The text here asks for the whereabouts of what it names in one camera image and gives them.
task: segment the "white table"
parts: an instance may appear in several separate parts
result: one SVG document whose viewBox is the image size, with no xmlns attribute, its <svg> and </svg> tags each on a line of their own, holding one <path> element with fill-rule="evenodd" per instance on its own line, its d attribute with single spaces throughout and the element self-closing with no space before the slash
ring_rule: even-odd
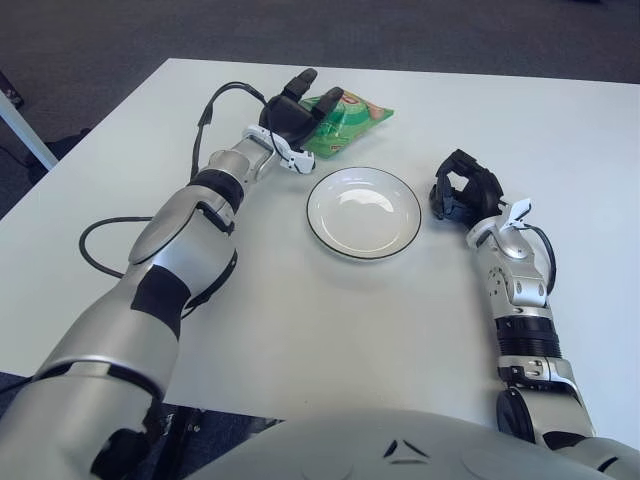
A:
<svg viewBox="0 0 640 480">
<path fill-rule="evenodd" d="M 277 93 L 301 67 L 168 60 L 0 222 L 0 369 L 32 374 L 74 319 L 114 284 L 81 259 L 89 223 L 148 215 L 185 184 L 195 123 L 224 82 Z M 494 425 L 497 347 L 463 233 L 426 202 L 440 163 L 462 148 L 558 256 L 556 328 L 598 433 L 639 441 L 638 86 L 479 75 L 320 68 L 310 94 L 339 85 L 396 114 L 314 175 L 272 173 L 251 191 L 234 234 L 236 272 L 183 326 L 166 400 L 292 418 L 389 406 Z M 202 152 L 232 146 L 257 102 L 216 102 Z M 321 248 L 305 202 L 349 165 L 404 179 L 423 208 L 396 257 L 352 263 Z M 141 225 L 90 238 L 124 268 Z"/>
</svg>

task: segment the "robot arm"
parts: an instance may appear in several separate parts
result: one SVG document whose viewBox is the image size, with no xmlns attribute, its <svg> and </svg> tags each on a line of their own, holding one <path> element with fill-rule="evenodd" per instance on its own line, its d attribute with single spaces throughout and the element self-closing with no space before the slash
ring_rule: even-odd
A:
<svg viewBox="0 0 640 480">
<path fill-rule="evenodd" d="M 468 179 L 462 191 L 447 174 Z M 501 200 L 496 177 L 461 150 L 437 172 L 429 200 L 435 215 L 469 228 L 467 244 L 476 251 L 479 273 L 496 325 L 498 374 L 507 387 L 497 401 L 498 427 L 522 440 L 554 450 L 613 478 L 637 478 L 637 452 L 594 437 L 569 361 L 562 358 L 548 295 L 555 282 L 555 257 L 549 282 L 534 264 L 534 251 L 522 235 L 535 229 L 522 219 L 529 199 Z"/>
<path fill-rule="evenodd" d="M 315 71 L 301 76 L 315 78 Z M 341 95 L 325 95 L 326 113 Z M 160 433 L 157 409 L 183 312 L 206 302 L 233 272 L 230 235 L 248 190 L 276 163 L 313 169 L 313 156 L 287 138 L 310 135 L 322 116 L 298 108 L 290 121 L 272 112 L 280 130 L 249 127 L 233 148 L 214 153 L 149 222 L 124 276 L 82 313 L 3 416 L 3 477 L 116 479 L 144 458 Z"/>
</svg>

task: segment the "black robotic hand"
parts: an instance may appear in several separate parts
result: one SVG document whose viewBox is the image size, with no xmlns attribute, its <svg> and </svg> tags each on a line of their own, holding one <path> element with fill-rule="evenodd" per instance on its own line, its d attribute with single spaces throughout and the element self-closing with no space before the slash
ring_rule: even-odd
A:
<svg viewBox="0 0 640 480">
<path fill-rule="evenodd" d="M 344 93 L 341 88 L 333 87 L 322 95 L 311 111 L 308 111 L 298 102 L 309 90 L 317 75 L 318 72 L 313 68 L 307 68 L 287 83 L 280 95 L 269 100 L 260 113 L 260 126 L 269 128 L 268 110 L 273 133 L 284 138 L 296 151 L 301 150 L 320 122 L 333 111 Z"/>
</svg>

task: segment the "white bracket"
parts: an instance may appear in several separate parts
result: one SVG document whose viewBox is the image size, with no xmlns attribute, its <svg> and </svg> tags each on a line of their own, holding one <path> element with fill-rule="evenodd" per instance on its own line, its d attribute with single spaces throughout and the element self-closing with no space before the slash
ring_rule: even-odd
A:
<svg viewBox="0 0 640 480">
<path fill-rule="evenodd" d="M 242 136 L 244 138 L 253 138 L 269 148 L 273 148 L 275 143 L 278 151 L 283 156 L 283 158 L 280 158 L 280 166 L 288 170 L 308 174 L 311 173 L 315 167 L 316 161 L 313 153 L 307 151 L 296 152 L 289 146 L 289 143 L 284 138 L 275 133 L 273 134 L 272 140 L 271 132 L 266 128 L 258 125 L 249 125 Z M 276 152 L 275 149 L 273 151 L 273 155 L 278 155 L 278 152 Z"/>
</svg>

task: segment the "white plate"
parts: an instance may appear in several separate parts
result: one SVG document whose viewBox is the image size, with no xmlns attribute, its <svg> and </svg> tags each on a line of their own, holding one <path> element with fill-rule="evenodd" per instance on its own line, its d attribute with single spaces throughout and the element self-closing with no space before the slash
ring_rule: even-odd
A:
<svg viewBox="0 0 640 480">
<path fill-rule="evenodd" d="M 420 204 L 397 177 L 375 168 L 355 167 L 326 176 L 307 201 L 307 218 L 330 249 L 373 260 L 398 253 L 420 228 Z"/>
</svg>

